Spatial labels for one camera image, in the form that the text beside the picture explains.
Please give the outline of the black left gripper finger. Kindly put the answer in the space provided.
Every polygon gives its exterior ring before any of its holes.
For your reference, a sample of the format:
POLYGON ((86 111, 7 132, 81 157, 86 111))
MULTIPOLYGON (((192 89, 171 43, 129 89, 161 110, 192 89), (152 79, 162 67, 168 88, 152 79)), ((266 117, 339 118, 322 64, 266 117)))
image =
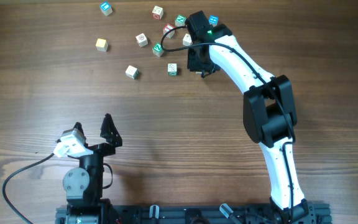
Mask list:
POLYGON ((82 128, 82 124, 80 122, 76 122, 73 129, 75 130, 76 132, 76 135, 78 136, 78 138, 81 138, 82 140, 85 140, 86 137, 84 135, 84 131, 83 131, 83 128, 82 128))
POLYGON ((108 143, 112 144, 114 147, 122 146, 122 138, 117 131, 112 116, 109 113, 106 113, 101 125, 100 137, 104 138, 108 143))

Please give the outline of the green framed picture block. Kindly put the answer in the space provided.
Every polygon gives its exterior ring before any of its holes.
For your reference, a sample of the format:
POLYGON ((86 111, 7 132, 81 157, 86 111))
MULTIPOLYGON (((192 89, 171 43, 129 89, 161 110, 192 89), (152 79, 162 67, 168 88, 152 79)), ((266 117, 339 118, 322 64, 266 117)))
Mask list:
POLYGON ((169 76, 177 76, 178 75, 177 64, 169 63, 167 66, 167 71, 169 76))

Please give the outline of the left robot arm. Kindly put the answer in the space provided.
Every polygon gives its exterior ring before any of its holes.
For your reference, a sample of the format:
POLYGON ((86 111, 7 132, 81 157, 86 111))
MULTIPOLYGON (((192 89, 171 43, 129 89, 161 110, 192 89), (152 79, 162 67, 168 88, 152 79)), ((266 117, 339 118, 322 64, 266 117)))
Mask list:
POLYGON ((112 116, 104 116, 100 136, 106 141, 93 146, 86 143, 82 126, 76 123, 73 127, 73 145, 81 146, 85 151, 69 153, 69 156, 79 161, 79 166, 69 170, 63 178, 63 188, 66 192, 68 205, 59 208, 55 214, 55 223, 120 223, 121 218, 113 208, 109 199, 103 199, 103 190, 111 186, 103 185, 103 159, 116 153, 116 148, 122 146, 112 116))

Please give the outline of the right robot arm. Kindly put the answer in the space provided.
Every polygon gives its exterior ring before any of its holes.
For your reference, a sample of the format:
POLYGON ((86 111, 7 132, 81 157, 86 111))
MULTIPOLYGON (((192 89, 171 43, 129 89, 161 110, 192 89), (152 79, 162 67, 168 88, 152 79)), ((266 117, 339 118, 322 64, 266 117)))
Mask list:
POLYGON ((282 223, 295 223, 308 211, 293 159, 297 116, 290 80, 257 65, 225 25, 186 28, 194 43, 188 50, 189 69, 213 73, 221 68, 242 92, 244 128, 264 155, 273 210, 282 223))

